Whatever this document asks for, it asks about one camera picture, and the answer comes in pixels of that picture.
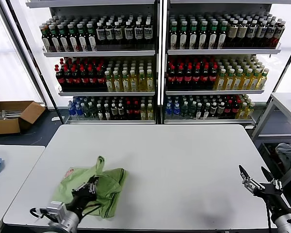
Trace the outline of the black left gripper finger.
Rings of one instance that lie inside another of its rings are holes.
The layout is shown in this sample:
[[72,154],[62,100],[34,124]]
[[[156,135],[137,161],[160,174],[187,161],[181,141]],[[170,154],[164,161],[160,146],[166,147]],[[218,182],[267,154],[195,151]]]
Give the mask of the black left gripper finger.
[[90,193],[96,193],[96,187],[98,183],[99,177],[91,177],[89,179],[89,192]]
[[72,194],[81,194],[81,193],[95,193],[95,177],[92,176],[86,183],[81,184],[79,187],[72,189]]

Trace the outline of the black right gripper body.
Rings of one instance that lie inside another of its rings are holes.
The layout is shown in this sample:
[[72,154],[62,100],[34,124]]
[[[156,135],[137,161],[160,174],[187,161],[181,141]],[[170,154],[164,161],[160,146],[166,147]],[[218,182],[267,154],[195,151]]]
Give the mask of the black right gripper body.
[[262,198],[271,212],[271,218],[291,214],[291,208],[282,199],[283,191],[271,183],[261,183],[254,189],[254,196]]

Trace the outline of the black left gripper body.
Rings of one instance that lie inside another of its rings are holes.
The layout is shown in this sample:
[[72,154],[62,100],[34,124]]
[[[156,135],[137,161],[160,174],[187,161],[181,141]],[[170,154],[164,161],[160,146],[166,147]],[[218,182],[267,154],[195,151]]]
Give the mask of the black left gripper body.
[[72,201],[66,205],[68,211],[74,212],[77,216],[82,216],[83,211],[89,202],[95,201],[97,199],[96,193],[81,193],[72,194]]

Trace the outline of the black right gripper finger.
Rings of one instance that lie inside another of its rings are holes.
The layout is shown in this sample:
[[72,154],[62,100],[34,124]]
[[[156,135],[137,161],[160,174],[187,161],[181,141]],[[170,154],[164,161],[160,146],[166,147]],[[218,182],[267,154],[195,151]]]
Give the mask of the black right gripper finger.
[[242,177],[242,184],[249,192],[254,192],[255,190],[261,190],[261,185],[257,183],[256,181],[254,181],[252,178],[250,178],[246,170],[241,165],[239,165],[239,170],[240,170],[240,176]]
[[271,172],[269,172],[266,168],[264,168],[263,166],[261,167],[261,171],[263,173],[263,175],[265,176],[266,180],[275,186],[276,190],[279,191],[283,191],[283,187],[282,187],[282,182],[278,179],[276,179]]

